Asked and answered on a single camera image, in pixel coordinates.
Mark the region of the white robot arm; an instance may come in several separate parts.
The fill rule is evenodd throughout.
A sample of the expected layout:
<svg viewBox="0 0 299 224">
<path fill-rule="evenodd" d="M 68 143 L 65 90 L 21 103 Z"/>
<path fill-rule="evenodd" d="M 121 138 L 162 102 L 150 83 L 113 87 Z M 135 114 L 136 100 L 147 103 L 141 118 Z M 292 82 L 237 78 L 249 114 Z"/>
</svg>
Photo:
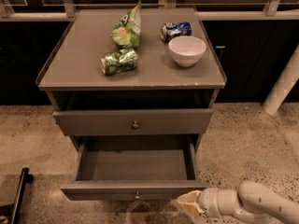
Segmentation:
<svg viewBox="0 0 299 224">
<path fill-rule="evenodd" d="M 298 224 L 299 109 L 283 102 L 298 82 L 294 52 L 265 102 L 219 104 L 200 148 L 200 177 L 209 187 L 178 198 L 199 221 Z"/>
</svg>

